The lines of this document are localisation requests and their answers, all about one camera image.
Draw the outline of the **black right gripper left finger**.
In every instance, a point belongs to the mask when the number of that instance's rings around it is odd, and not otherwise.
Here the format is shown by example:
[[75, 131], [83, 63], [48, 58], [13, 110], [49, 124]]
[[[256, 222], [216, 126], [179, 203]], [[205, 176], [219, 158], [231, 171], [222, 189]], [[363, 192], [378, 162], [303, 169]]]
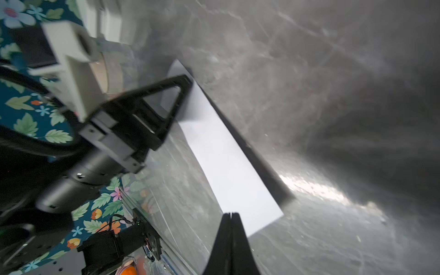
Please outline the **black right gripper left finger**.
[[203, 272], [203, 275], [231, 274], [232, 246], [231, 213], [222, 216], [221, 223], [214, 241], [213, 250]]

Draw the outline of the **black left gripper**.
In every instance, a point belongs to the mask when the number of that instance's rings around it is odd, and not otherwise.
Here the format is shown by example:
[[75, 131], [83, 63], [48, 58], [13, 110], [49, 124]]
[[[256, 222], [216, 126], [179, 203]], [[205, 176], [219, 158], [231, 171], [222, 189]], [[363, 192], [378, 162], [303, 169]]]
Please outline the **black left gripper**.
[[[138, 173], [148, 151], [165, 142], [192, 86], [181, 74], [121, 94], [113, 103], [79, 113], [79, 134], [127, 172]], [[126, 109], [141, 101], [142, 123]]]

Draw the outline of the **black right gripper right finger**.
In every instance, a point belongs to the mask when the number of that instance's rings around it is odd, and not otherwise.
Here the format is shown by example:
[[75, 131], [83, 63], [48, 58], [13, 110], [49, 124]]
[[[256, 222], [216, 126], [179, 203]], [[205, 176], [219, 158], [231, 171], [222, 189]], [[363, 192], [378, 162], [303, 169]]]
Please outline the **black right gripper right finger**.
[[231, 225], [231, 273], [233, 275], [260, 275], [238, 213], [231, 214]]

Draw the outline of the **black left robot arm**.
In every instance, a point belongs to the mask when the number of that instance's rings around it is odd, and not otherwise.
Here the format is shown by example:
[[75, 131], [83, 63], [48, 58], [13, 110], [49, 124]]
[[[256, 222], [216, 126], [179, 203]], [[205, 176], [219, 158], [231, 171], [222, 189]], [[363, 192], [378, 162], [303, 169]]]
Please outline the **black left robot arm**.
[[100, 104], [80, 123], [42, 85], [9, 68], [1, 78], [53, 102], [71, 125], [67, 144], [43, 142], [1, 127], [1, 273], [51, 251], [74, 227], [72, 212], [97, 198], [111, 179], [137, 173], [165, 141], [191, 87], [185, 75]]

